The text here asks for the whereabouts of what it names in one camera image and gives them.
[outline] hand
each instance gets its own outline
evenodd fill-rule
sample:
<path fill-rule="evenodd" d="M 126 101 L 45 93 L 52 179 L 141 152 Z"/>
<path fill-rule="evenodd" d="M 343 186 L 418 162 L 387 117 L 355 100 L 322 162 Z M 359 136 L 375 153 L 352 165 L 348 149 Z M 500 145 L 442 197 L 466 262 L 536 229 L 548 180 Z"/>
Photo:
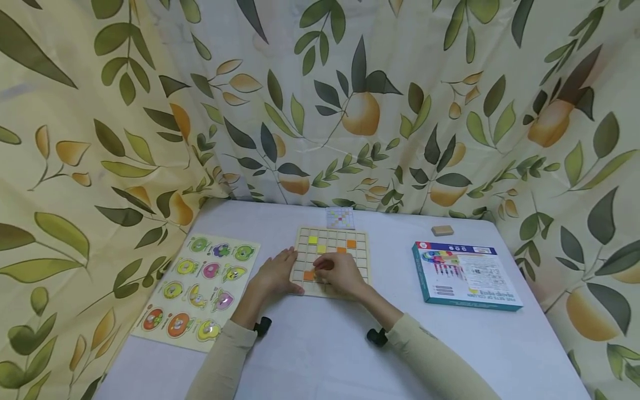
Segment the hand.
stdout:
<path fill-rule="evenodd" d="M 293 247 L 282 250 L 276 257 L 269 259 L 260 267 L 249 285 L 268 294 L 294 293 L 303 294 L 302 287 L 289 280 L 291 268 L 298 258 Z"/>
<path fill-rule="evenodd" d="M 325 279 L 338 290 L 354 296 L 368 286 L 351 254 L 327 253 L 314 261 L 316 276 Z"/>

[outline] wooden grid board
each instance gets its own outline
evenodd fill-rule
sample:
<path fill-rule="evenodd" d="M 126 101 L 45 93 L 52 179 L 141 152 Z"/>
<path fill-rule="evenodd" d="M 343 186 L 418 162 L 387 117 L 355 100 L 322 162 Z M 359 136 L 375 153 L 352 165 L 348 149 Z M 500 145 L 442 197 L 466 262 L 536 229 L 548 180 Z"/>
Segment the wooden grid board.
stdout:
<path fill-rule="evenodd" d="M 305 296 L 350 298 L 331 284 L 317 280 L 313 262 L 324 253 L 348 253 L 356 261 L 362 278 L 371 285 L 369 237 L 366 232 L 346 229 L 300 227 L 296 240 L 298 259 L 291 270 L 291 281 L 302 286 Z"/>

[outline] black clip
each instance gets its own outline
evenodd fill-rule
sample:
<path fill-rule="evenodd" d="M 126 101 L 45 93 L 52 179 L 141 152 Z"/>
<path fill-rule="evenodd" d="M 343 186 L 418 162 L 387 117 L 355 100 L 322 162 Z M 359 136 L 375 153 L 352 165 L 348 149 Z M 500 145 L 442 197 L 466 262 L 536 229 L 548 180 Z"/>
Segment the black clip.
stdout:
<path fill-rule="evenodd" d="M 380 332 L 376 332 L 375 329 L 370 329 L 367 332 L 367 340 L 381 348 L 388 342 L 387 336 L 385 334 L 386 331 L 384 328 L 380 328 Z"/>
<path fill-rule="evenodd" d="M 260 323 L 255 323 L 253 330 L 258 332 L 258 337 L 263 337 L 267 334 L 269 327 L 271 326 L 271 320 L 267 317 L 262 317 Z"/>

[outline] left hand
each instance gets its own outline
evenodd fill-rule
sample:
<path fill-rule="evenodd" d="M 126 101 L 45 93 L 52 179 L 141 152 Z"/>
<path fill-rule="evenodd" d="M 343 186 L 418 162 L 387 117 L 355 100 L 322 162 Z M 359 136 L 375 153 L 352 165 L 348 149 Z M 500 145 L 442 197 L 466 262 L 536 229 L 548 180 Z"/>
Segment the left hand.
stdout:
<path fill-rule="evenodd" d="M 294 293 L 303 294 L 302 287 L 289 280 L 291 268 L 298 258 L 298 252 L 293 247 L 282 250 L 277 256 L 269 259 L 260 267 L 258 273 L 251 279 L 253 284 L 266 294 Z"/>

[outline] right hand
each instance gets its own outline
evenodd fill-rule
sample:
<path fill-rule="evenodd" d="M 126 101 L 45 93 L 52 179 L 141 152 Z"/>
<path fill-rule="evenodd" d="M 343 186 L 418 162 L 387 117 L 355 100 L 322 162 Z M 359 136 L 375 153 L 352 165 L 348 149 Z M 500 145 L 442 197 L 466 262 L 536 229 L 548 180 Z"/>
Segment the right hand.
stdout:
<path fill-rule="evenodd" d="M 343 293 L 355 295 L 367 287 L 351 254 L 326 253 L 314 261 L 316 276 Z"/>

